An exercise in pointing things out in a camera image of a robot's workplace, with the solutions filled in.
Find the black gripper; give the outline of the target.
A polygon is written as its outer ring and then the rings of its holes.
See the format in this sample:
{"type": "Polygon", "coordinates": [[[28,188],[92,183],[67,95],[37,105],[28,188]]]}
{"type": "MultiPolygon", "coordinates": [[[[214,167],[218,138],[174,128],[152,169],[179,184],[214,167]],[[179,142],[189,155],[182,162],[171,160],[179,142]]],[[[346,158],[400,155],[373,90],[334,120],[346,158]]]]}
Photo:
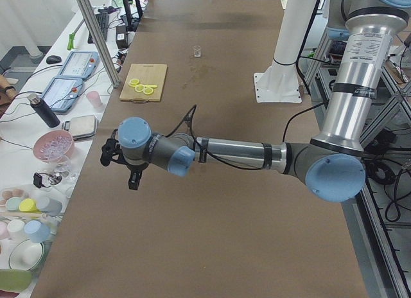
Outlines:
{"type": "Polygon", "coordinates": [[[128,188],[131,190],[138,190],[141,180],[141,175],[149,164],[147,162],[142,162],[141,164],[130,164],[127,163],[126,167],[130,170],[130,176],[128,179],[128,188]]]}

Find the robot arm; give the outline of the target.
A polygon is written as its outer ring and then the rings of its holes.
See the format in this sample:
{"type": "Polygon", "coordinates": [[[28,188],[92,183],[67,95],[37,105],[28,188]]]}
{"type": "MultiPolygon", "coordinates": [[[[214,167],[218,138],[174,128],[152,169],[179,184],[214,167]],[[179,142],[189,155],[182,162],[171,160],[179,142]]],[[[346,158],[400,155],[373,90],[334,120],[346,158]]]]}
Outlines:
{"type": "MultiPolygon", "coordinates": [[[[282,20],[278,0],[150,0],[126,64],[166,64],[163,94],[145,105],[115,102],[114,121],[138,116],[156,132],[183,132],[182,116],[194,107],[197,136],[277,144],[286,120],[310,103],[256,101],[252,77],[268,64],[282,20]]],[[[127,187],[122,167],[114,171],[117,190],[141,200],[264,194],[341,199],[365,184],[361,164],[334,157],[321,164],[313,191],[274,170],[233,168],[213,158],[195,162],[184,177],[150,165],[138,190],[127,187]]]]}

